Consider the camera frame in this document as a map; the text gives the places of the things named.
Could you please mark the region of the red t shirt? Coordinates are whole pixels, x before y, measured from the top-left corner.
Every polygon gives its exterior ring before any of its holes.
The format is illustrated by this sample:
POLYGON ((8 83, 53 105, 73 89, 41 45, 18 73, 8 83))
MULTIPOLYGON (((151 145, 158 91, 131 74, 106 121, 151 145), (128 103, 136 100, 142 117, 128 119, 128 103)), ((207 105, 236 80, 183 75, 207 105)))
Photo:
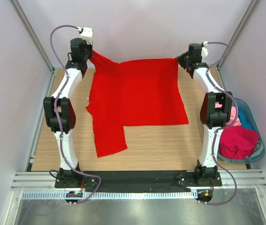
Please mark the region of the red t shirt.
POLYGON ((178 89, 174 58, 114 62, 93 52, 95 73, 87 111, 93 118, 98 157, 127 148, 127 126, 185 125, 189 120, 178 89))

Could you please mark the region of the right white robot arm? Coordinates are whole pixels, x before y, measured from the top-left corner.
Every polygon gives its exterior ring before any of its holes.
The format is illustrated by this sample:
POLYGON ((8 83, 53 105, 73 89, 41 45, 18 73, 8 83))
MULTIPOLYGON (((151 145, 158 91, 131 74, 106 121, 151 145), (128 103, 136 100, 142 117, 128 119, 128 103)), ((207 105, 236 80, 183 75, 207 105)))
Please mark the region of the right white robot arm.
POLYGON ((202 61, 208 55, 207 46, 207 42, 189 44, 188 51, 176 58, 205 93, 200 110, 204 128, 202 151, 193 172, 177 174, 178 184, 182 187, 221 185, 217 154, 220 136, 230 120, 232 100, 213 78, 209 66, 202 61))

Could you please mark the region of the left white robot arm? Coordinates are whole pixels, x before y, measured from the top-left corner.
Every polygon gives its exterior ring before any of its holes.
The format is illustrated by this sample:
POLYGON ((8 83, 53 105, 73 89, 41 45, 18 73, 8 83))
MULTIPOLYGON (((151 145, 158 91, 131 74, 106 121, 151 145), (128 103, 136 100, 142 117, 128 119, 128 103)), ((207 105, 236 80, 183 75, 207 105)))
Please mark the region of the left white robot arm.
POLYGON ((57 140, 61 158, 59 170, 54 176, 56 188, 77 188, 82 183, 82 175, 76 172, 80 168, 73 142, 76 114, 71 98, 86 73, 87 61, 91 57, 91 44, 81 38, 72 39, 64 77, 57 90, 43 100, 46 125, 57 140))

